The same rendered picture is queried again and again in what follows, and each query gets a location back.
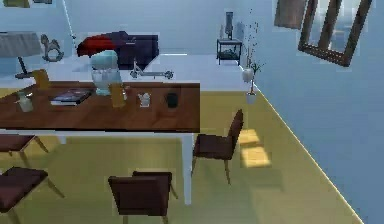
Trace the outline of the dark book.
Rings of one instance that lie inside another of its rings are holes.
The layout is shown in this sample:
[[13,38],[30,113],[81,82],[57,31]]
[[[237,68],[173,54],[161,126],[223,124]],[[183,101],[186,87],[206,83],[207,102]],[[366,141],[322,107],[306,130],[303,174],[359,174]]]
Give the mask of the dark book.
[[87,89],[70,89],[54,97],[52,105],[76,106],[86,100],[92,92]]

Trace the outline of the white pot house plant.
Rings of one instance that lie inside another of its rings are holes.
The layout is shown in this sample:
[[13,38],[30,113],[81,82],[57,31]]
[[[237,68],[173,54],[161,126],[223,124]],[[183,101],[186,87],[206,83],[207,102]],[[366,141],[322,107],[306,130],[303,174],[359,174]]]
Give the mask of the white pot house plant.
[[254,63],[254,53],[257,46],[256,35],[258,33],[258,22],[255,20],[254,10],[249,10],[248,21],[246,24],[246,36],[245,36],[245,56],[246,64],[243,69],[243,80],[246,83],[252,81],[254,72],[253,72],[253,63]]
[[264,63],[253,62],[250,64],[249,68],[249,81],[251,84],[250,91],[247,93],[247,103],[253,104],[256,100],[256,92],[258,87],[255,85],[256,73],[261,71],[261,68],[264,66]]

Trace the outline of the black mug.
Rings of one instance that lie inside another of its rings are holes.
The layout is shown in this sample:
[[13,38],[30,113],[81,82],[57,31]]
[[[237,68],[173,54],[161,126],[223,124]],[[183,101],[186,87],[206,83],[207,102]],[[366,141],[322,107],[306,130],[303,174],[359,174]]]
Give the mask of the black mug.
[[168,93],[166,102],[169,108],[176,108],[178,106],[178,95],[176,93]]

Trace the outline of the dark navy sofa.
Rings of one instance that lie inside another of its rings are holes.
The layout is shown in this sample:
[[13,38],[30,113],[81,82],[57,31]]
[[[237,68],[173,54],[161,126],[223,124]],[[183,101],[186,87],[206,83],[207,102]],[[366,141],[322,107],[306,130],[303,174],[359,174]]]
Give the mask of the dark navy sofa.
[[115,45],[120,70],[132,70],[134,64],[144,70],[159,55],[157,35],[129,35],[119,31],[109,36]]

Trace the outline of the brown framed window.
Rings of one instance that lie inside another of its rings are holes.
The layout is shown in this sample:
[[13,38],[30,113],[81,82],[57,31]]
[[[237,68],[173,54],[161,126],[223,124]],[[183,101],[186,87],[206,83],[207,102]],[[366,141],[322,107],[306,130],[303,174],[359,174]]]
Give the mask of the brown framed window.
[[298,50],[349,67],[372,0],[308,0]]

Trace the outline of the green wall picture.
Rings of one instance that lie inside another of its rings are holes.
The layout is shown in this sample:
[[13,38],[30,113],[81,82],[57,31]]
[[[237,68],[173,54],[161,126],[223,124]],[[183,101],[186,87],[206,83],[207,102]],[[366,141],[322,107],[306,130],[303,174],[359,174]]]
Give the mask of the green wall picture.
[[30,8],[29,0],[2,0],[4,7]]

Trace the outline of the grey rocking horse figure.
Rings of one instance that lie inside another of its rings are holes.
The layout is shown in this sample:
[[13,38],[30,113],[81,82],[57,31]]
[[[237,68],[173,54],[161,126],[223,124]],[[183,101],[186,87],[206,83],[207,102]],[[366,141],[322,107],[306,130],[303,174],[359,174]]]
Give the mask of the grey rocking horse figure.
[[[60,61],[64,53],[61,51],[61,47],[56,39],[50,40],[46,34],[42,34],[40,37],[41,44],[44,46],[44,55],[42,58],[47,62],[58,62]],[[51,58],[50,52],[55,51],[56,56]]]

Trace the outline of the black side table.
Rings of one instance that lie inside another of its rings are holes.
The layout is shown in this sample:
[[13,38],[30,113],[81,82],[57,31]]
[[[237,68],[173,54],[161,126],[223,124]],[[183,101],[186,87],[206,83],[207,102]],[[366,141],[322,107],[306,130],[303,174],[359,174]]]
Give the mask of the black side table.
[[238,39],[217,39],[216,59],[218,64],[224,60],[236,61],[240,64],[242,54],[242,42]]

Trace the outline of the red cushion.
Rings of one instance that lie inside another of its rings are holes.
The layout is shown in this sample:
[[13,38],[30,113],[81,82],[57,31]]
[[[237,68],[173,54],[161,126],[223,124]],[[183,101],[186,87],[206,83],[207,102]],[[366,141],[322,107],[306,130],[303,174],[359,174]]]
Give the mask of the red cushion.
[[105,50],[114,50],[115,44],[107,35],[95,35],[85,38],[77,46],[77,55],[91,57]]

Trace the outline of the grey shade table lamp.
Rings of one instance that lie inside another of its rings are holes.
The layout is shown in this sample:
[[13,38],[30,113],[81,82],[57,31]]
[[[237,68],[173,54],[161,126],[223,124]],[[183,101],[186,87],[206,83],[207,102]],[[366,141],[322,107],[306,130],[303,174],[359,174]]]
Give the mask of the grey shade table lamp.
[[31,78],[23,61],[24,57],[42,53],[39,37],[32,31],[0,32],[0,58],[17,58],[22,72],[16,74],[17,79]]

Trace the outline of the brown wooden dining table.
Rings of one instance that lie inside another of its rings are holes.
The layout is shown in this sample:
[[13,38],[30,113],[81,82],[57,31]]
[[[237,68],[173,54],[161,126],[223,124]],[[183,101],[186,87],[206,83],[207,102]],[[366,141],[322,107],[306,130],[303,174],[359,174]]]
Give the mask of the brown wooden dining table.
[[[114,108],[108,96],[91,95],[77,106],[53,106],[50,99],[71,88],[91,89],[91,82],[54,81],[47,90],[32,85],[33,110],[23,112],[11,93],[0,98],[0,133],[56,136],[178,138],[182,144],[184,203],[192,203],[192,150],[200,131],[200,85],[198,83],[128,82],[123,107]],[[149,93],[150,106],[141,107],[139,94]],[[168,93],[178,95],[178,106],[169,108]]]

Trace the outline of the brown wall picture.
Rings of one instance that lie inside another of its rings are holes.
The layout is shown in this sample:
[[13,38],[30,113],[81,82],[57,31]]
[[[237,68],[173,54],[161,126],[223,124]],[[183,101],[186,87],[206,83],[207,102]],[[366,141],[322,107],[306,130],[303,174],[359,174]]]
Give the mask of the brown wall picture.
[[300,30],[307,0],[278,0],[274,25]]

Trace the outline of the grey kick scooter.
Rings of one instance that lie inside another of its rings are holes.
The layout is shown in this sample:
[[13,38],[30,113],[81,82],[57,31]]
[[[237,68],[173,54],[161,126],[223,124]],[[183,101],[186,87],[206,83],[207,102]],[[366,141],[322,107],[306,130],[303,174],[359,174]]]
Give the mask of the grey kick scooter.
[[132,78],[138,78],[139,76],[165,77],[167,79],[173,78],[173,72],[170,70],[165,72],[145,72],[137,65],[137,61],[133,62],[133,69],[131,70],[130,75]]

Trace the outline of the yellow brown cup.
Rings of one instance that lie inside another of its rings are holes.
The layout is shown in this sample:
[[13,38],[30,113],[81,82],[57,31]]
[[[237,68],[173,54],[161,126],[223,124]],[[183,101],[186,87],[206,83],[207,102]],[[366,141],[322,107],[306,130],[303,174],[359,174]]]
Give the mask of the yellow brown cup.
[[112,106],[114,108],[123,107],[125,105],[123,85],[120,83],[112,83],[109,85]]
[[34,70],[32,75],[40,89],[47,89],[49,87],[50,81],[45,69]]

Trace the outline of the pale glass bottle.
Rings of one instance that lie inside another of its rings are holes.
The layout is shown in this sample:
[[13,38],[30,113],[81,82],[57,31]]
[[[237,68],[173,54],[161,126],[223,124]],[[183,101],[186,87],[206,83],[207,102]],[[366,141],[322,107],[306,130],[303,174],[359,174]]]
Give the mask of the pale glass bottle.
[[18,93],[18,104],[23,112],[31,112],[33,110],[32,101],[27,97],[24,92]]

